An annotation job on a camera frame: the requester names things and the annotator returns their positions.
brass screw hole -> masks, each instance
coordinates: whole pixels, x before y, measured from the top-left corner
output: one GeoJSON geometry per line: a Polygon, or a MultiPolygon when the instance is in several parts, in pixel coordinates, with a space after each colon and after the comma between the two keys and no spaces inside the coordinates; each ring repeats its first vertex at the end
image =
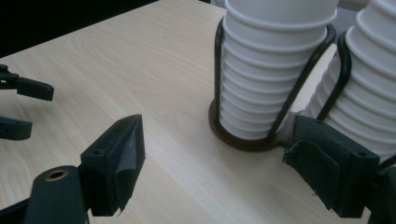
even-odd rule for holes
{"type": "Polygon", "coordinates": [[[67,170],[56,170],[46,175],[46,180],[57,181],[67,176],[68,173],[69,172],[67,170]]]}

light wood tabletop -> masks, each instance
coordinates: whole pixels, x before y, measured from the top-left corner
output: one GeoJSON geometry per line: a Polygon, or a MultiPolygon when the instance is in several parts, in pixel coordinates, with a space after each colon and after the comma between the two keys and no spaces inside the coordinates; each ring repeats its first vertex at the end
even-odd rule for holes
{"type": "MultiPolygon", "coordinates": [[[[79,155],[116,120],[142,114],[146,161],[126,209],[91,223],[367,223],[341,219],[288,165],[283,148],[246,153],[211,131],[214,38],[225,10],[162,0],[0,59],[49,83],[52,102],[1,91],[0,116],[32,121],[28,140],[0,139],[0,209],[35,177],[79,155]]],[[[297,99],[301,110],[335,46],[297,99]]]]}

wooden table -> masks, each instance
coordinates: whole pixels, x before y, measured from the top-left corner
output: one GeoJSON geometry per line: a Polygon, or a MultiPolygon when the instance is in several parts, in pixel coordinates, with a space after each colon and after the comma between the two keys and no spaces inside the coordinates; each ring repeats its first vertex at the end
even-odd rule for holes
{"type": "MultiPolygon", "coordinates": [[[[210,130],[213,46],[225,10],[162,0],[0,59],[51,84],[53,102],[1,91],[0,116],[30,120],[32,137],[0,140],[0,209],[30,195],[49,168],[79,155],[116,120],[142,114],[147,159],[126,209],[92,223],[366,223],[326,210],[281,162],[283,148],[246,153],[210,130]]],[[[304,108],[335,46],[293,110],[304,108]]]]}

brown circular base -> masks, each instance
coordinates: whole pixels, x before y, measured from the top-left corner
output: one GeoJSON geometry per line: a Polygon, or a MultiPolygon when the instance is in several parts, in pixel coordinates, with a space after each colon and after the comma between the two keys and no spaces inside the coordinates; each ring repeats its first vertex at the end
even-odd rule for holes
{"type": "Polygon", "coordinates": [[[220,124],[219,120],[215,119],[215,101],[209,107],[209,124],[213,133],[225,144],[236,149],[248,152],[259,152],[272,149],[274,147],[284,147],[289,139],[290,132],[280,131],[273,139],[260,139],[260,140],[246,140],[233,136],[227,132],[220,124]]]}

stack of white cups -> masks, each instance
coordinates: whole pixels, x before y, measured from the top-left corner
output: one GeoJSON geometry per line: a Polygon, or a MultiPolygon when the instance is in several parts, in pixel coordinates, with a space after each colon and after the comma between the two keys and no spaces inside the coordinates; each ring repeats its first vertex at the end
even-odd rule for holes
{"type": "MultiPolygon", "coordinates": [[[[352,72],[325,122],[377,154],[396,155],[396,1],[372,0],[346,32],[352,72]]],[[[336,56],[304,114],[315,118],[339,76],[336,56]]]]}
{"type": "Polygon", "coordinates": [[[336,17],[338,0],[226,0],[220,123],[263,139],[308,58],[336,17]]]}

